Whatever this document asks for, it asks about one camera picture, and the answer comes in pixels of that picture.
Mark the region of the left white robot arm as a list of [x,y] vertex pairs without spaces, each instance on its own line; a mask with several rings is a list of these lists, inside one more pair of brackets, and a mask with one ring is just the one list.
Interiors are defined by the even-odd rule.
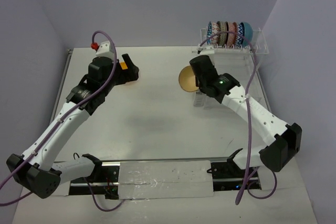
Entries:
[[102,176],[102,161],[91,154],[56,163],[55,159],[74,132],[102,105],[114,86],[136,81],[139,68],[128,54],[123,61],[95,57],[88,73],[72,88],[59,114],[40,138],[22,155],[6,161],[14,180],[41,199],[52,195],[59,185],[84,177],[89,182]]

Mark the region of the black floral patterned bowl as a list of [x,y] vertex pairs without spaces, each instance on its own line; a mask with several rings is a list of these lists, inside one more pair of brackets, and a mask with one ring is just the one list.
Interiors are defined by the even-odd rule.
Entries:
[[231,33],[227,34],[226,47],[231,47],[236,40],[237,25],[235,22],[228,22],[228,31],[231,31]]

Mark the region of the blue triangle patterned bowl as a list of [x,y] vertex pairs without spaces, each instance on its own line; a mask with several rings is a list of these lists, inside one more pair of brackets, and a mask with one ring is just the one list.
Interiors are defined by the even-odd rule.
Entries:
[[207,41],[206,42],[207,42],[208,45],[210,45],[212,43],[212,40],[209,39],[209,37],[212,35],[212,31],[213,31],[212,24],[213,24],[213,22],[210,21],[207,25],[207,32],[206,32]]

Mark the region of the tan bowl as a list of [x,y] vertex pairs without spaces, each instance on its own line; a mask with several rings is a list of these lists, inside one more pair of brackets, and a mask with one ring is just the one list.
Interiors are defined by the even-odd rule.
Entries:
[[186,92],[195,92],[198,90],[196,86],[196,78],[191,66],[184,67],[179,74],[179,85]]

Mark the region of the brown lattice rim bowl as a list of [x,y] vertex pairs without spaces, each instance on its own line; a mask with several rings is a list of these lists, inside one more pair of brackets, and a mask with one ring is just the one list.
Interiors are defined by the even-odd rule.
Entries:
[[[224,32],[224,31],[228,31],[228,23],[227,22],[223,22],[223,21],[218,21],[217,25],[219,27],[219,31],[220,32]],[[222,33],[218,35],[218,45],[219,46],[224,46],[227,43],[227,34],[226,33]]]

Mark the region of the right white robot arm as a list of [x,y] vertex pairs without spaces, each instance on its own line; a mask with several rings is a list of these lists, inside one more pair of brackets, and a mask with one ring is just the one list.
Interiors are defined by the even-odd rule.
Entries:
[[193,58],[190,66],[199,90],[251,123],[264,142],[251,151],[235,151],[229,158],[229,174],[240,177],[246,167],[257,166],[276,173],[281,171],[300,150],[302,128],[297,123],[289,125],[269,112],[232,75],[218,74],[209,56]]

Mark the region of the solid blue bowl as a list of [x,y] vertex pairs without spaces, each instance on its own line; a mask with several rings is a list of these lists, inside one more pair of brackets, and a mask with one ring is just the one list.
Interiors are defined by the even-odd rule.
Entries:
[[253,39],[253,28],[247,22],[241,22],[241,25],[244,28],[244,39],[242,42],[242,47],[246,47]]

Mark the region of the yellow bowl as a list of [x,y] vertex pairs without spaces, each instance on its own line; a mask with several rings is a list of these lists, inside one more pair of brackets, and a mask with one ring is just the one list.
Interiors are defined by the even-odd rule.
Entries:
[[126,84],[128,82],[137,81],[139,78],[139,68],[134,64],[131,64],[129,67],[125,62],[120,63],[121,66],[121,75],[120,75],[120,84]]

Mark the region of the red patterned bowl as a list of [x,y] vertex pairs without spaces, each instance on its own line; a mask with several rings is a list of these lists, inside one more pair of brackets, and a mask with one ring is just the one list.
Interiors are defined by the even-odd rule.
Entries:
[[243,44],[243,38],[242,36],[244,36],[244,25],[243,23],[236,23],[236,39],[235,39],[235,47],[240,47]]

